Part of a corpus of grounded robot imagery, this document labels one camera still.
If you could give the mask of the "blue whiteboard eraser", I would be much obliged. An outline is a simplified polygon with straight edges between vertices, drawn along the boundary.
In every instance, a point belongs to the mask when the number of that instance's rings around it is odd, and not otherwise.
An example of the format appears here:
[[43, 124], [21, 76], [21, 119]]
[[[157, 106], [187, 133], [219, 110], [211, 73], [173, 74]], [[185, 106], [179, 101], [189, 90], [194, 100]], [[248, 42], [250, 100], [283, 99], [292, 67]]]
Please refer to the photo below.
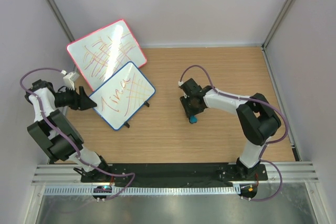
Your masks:
[[197, 118], [196, 118], [196, 116], [194, 116], [194, 115], [190, 116], [190, 118], [189, 118], [189, 122], [190, 122], [191, 124], [196, 123], [196, 122], [197, 122]]

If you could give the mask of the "blue framed whiteboard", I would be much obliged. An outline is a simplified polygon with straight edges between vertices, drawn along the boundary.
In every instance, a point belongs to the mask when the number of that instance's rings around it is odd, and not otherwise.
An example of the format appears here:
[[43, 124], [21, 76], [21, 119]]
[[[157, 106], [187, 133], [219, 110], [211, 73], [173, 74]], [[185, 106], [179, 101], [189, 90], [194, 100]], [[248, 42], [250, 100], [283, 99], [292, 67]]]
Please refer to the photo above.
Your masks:
[[89, 98], [97, 104], [94, 111], [115, 131], [131, 119], [156, 89], [140, 69], [128, 62]]

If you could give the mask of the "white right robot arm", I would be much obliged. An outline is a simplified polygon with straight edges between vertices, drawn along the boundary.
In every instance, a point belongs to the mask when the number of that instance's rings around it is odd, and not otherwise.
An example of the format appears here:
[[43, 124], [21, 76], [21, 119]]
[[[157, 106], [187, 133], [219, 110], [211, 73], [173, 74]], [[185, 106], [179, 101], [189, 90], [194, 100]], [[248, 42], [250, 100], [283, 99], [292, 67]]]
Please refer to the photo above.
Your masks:
[[254, 176], [260, 164], [259, 155], [266, 142], [281, 127], [280, 118], [275, 109], [268, 105], [266, 98], [260, 93], [252, 97], [239, 97], [213, 89], [211, 86], [202, 88], [192, 78], [185, 82], [179, 81], [178, 86], [184, 92], [180, 102], [191, 124], [197, 122], [196, 115], [208, 108], [222, 110], [238, 117], [247, 143], [236, 161], [236, 173], [243, 180]]

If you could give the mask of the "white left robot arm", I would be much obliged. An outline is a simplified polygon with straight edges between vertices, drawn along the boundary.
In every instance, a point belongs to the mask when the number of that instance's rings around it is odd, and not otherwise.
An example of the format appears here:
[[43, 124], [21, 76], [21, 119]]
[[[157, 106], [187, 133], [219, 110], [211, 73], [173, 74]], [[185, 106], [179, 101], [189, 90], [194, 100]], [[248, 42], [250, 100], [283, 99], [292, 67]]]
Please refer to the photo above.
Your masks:
[[53, 84], [37, 80], [26, 91], [26, 100], [33, 105], [34, 123], [27, 127], [29, 135], [49, 157], [56, 161], [71, 161], [80, 168], [74, 171], [81, 175], [81, 182], [107, 182], [111, 169], [101, 155], [87, 149], [79, 132], [70, 123], [60, 108], [84, 111], [97, 106], [82, 86], [79, 90], [65, 88], [55, 91]]

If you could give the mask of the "pink framed whiteboard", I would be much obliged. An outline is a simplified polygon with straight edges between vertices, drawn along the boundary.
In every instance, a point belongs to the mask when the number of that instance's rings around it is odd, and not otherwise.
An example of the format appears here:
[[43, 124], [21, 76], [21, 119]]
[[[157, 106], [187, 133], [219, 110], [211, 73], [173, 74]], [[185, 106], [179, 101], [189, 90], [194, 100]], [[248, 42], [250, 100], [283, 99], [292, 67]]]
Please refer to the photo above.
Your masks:
[[128, 62], [138, 68], [147, 62], [133, 32], [123, 19], [71, 42], [67, 51], [93, 91]]

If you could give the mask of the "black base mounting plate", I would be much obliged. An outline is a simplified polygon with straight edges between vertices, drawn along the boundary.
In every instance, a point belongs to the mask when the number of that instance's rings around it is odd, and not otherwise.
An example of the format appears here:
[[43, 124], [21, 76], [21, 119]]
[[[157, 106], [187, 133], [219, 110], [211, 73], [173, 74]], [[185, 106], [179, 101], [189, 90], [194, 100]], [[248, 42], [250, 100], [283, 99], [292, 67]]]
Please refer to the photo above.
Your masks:
[[135, 173], [130, 187], [139, 188], [210, 188], [228, 187], [233, 182], [268, 180], [265, 165], [241, 175], [235, 163], [113, 164], [110, 173]]

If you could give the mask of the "aluminium frame rail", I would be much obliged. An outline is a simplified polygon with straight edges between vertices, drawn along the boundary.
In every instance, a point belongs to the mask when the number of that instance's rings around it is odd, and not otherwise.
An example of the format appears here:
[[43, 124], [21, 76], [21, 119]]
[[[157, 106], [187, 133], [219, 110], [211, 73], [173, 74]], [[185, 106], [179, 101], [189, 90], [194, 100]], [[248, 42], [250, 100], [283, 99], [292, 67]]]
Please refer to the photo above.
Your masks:
[[133, 187], [221, 187], [225, 183], [316, 182], [318, 176], [311, 162], [261, 163], [252, 174], [243, 177], [234, 163], [112, 164], [110, 172], [120, 174], [117, 186], [124, 186], [135, 173]]

